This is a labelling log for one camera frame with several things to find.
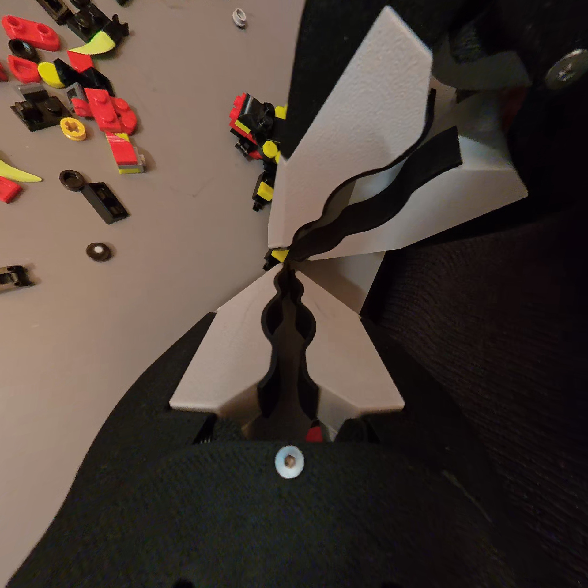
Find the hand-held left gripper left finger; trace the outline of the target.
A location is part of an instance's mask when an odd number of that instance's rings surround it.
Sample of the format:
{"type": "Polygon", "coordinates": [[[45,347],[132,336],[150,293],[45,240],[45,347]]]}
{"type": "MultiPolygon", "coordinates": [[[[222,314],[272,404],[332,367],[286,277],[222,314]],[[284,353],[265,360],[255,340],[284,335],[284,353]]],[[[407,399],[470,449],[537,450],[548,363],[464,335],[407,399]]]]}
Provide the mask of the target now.
{"type": "Polygon", "coordinates": [[[174,410],[212,413],[247,428],[260,415],[257,386],[272,345],[262,312],[277,295],[275,266],[217,309],[169,402],[174,410]]]}

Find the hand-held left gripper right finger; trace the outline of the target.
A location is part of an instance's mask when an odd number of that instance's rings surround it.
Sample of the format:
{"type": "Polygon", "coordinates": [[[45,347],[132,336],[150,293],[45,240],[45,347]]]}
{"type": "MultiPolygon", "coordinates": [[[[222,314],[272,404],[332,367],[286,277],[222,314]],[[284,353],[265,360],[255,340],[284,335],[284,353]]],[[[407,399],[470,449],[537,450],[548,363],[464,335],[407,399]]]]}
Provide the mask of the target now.
{"type": "Polygon", "coordinates": [[[348,419],[403,410],[405,401],[359,315],[302,272],[296,277],[301,303],[315,321],[306,368],[318,386],[317,418],[331,439],[348,419]]]}

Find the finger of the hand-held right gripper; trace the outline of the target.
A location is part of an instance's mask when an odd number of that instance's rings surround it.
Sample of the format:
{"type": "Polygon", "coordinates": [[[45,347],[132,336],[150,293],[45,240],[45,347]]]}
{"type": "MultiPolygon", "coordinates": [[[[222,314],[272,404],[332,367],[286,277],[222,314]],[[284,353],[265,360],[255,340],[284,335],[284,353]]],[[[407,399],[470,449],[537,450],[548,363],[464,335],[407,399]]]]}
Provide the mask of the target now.
{"type": "Polygon", "coordinates": [[[401,162],[336,192],[337,214],[297,237],[289,259],[402,249],[527,196],[511,162],[496,92],[477,92],[401,162]]]}
{"type": "Polygon", "coordinates": [[[431,50],[384,7],[293,154],[281,151],[268,246],[290,246],[343,182],[391,164],[416,143],[431,69],[431,50]]]}

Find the partly built lego model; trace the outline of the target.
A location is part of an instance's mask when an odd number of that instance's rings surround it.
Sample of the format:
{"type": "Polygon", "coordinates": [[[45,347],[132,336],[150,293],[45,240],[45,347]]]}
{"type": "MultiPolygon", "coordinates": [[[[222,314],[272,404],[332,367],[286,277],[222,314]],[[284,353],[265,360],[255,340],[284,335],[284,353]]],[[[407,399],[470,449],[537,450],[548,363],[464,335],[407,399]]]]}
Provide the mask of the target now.
{"type": "Polygon", "coordinates": [[[235,97],[229,114],[231,133],[237,138],[236,149],[247,160],[262,162],[263,169],[252,195],[256,212],[273,199],[287,110],[287,105],[275,107],[242,93],[235,97]]]}

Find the scattered loose lego pieces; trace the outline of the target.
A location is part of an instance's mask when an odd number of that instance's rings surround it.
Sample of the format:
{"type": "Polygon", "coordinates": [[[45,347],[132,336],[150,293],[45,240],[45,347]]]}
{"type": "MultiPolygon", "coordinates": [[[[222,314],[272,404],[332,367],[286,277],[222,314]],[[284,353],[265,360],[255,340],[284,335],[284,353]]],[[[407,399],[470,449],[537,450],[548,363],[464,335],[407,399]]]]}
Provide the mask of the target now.
{"type": "MultiPolygon", "coordinates": [[[[143,173],[145,158],[130,140],[137,125],[135,112],[128,103],[115,97],[111,82],[92,65],[92,55],[114,48],[128,34],[128,24],[120,23],[115,14],[105,17],[98,9],[96,29],[89,33],[89,42],[79,50],[68,51],[70,64],[60,59],[38,65],[37,49],[58,51],[61,41],[55,31],[40,22],[13,15],[3,16],[1,25],[8,35],[8,65],[14,77],[21,83],[17,92],[23,101],[15,102],[12,111],[30,132],[59,127],[72,141],[86,139],[82,121],[73,115],[95,119],[100,132],[105,134],[120,174],[143,173]],[[68,106],[57,96],[48,94],[41,81],[55,88],[65,88],[68,106]]],[[[107,224],[125,219],[129,212],[111,193],[105,183],[87,183],[77,171],[60,172],[63,186],[87,196],[88,202],[107,224]]],[[[42,179],[11,167],[1,160],[1,201],[9,203],[21,191],[18,182],[40,182],[42,179]]],[[[28,268],[21,265],[1,267],[1,293],[19,291],[34,282],[28,268]]]]}

